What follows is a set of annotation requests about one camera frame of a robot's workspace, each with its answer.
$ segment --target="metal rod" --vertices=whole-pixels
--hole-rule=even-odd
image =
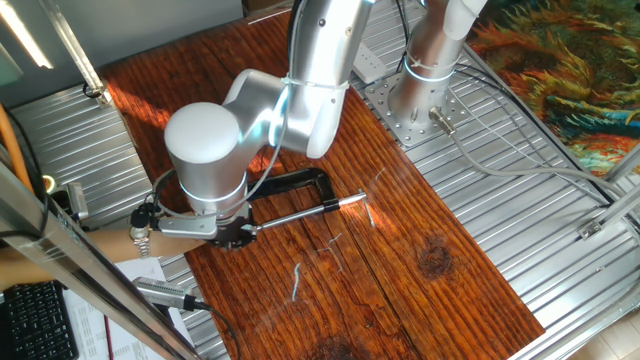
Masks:
[[[62,14],[62,11],[60,10],[60,7],[56,3],[56,1],[39,0],[39,2],[40,7],[42,7],[42,10],[44,10],[44,13],[49,18],[49,21],[51,21],[51,25],[53,25],[53,28],[58,34],[58,37],[60,37],[60,40],[67,48],[69,55],[71,55],[71,58],[76,63],[76,66],[78,67],[78,70],[80,70],[80,73],[82,73],[82,77],[84,77],[84,80],[87,82],[87,85],[91,89],[91,92],[93,94],[102,94],[100,97],[98,97],[98,102],[100,104],[109,103],[111,101],[111,96],[106,91],[102,80],[96,73],[93,65],[91,65],[87,54],[85,54],[84,50],[82,49],[80,42],[78,42],[76,35],[73,33],[73,30],[71,30],[67,19]]]
[[[615,184],[620,178],[628,175],[638,165],[640,165],[640,146],[636,145],[607,172],[607,175],[605,175],[603,179]]]
[[[346,197],[344,199],[340,199],[338,201],[338,203],[340,204],[340,206],[345,206],[345,205],[349,205],[351,203],[354,203],[356,201],[363,200],[366,197],[367,197],[367,194],[359,193],[359,194],[356,194],[356,195],[352,195],[352,196]],[[268,228],[274,227],[276,225],[282,225],[284,223],[288,223],[288,222],[291,222],[293,220],[298,220],[298,219],[301,219],[303,217],[306,217],[306,216],[309,216],[309,215],[313,215],[313,214],[322,213],[322,212],[324,212],[324,206],[323,205],[319,205],[319,206],[313,207],[311,209],[303,210],[303,211],[297,212],[295,214],[291,214],[291,215],[287,215],[287,216],[281,217],[279,219],[267,221],[266,223],[264,223],[262,225],[259,225],[257,227],[257,230],[268,229]]]
[[[0,165],[0,231],[37,233],[43,205]],[[10,246],[166,359],[199,359],[176,331],[63,211],[50,212],[45,236],[9,236]]]

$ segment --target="keyboard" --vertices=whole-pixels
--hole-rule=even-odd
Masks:
[[[78,358],[62,287],[58,282],[16,285],[5,290],[4,303],[0,305],[0,324],[3,324],[0,358]]]

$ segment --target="metal mounting plate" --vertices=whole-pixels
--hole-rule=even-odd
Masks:
[[[398,119],[391,113],[387,100],[389,90],[398,83],[399,79],[400,74],[396,74],[383,79],[379,83],[370,85],[365,89],[365,96],[371,101],[374,109],[378,111],[380,117],[400,144],[410,148],[439,135],[442,130],[431,120],[428,120],[426,124],[418,124],[411,122],[410,119]],[[449,121],[455,125],[468,118],[464,107],[458,104],[451,94],[451,89],[447,89],[447,99],[451,99],[449,100],[449,114],[447,115]]]

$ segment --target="metal bracket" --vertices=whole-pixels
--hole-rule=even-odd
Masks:
[[[442,130],[438,124],[432,120],[428,123],[418,124],[411,122],[411,119],[397,119],[389,110],[388,98],[389,91],[398,83],[400,74],[389,76],[379,83],[368,86],[365,89],[365,95],[373,108],[380,114],[382,120],[387,124],[389,130],[396,136],[398,142],[406,147],[412,147],[439,134]],[[455,97],[450,94],[451,89],[447,89],[447,98],[449,100],[449,111],[446,120],[457,124],[469,117],[463,106],[457,103]]]
[[[580,237],[582,237],[582,240],[587,240],[600,231],[602,231],[602,225],[595,220],[578,229],[578,233],[580,234]]]
[[[202,219],[166,218],[158,220],[160,231],[170,237],[211,240],[218,234],[215,217]]]
[[[624,216],[627,216],[638,204],[640,204],[640,186],[633,188],[633,190],[625,196],[611,204],[611,206],[602,214],[598,215],[598,217],[578,229],[578,234],[586,240],[602,231],[608,224],[615,223]]]

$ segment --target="white paper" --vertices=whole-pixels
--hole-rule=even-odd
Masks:
[[[78,345],[78,360],[109,360],[104,315],[73,291],[65,290],[63,295]]]
[[[116,266],[129,280],[144,276],[150,279],[166,281],[166,277],[160,266],[160,261],[158,261],[157,258],[130,260],[117,263]],[[64,298],[69,311],[74,337],[76,338],[80,352],[78,360],[109,360],[109,347],[107,344],[104,315],[72,291],[65,291]],[[187,327],[184,325],[184,321],[182,321],[180,311],[171,308],[169,309],[169,315],[176,329],[187,341],[193,344],[187,332]],[[111,320],[109,320],[109,330],[114,359],[162,359],[162,357],[144,345],[140,340]]]

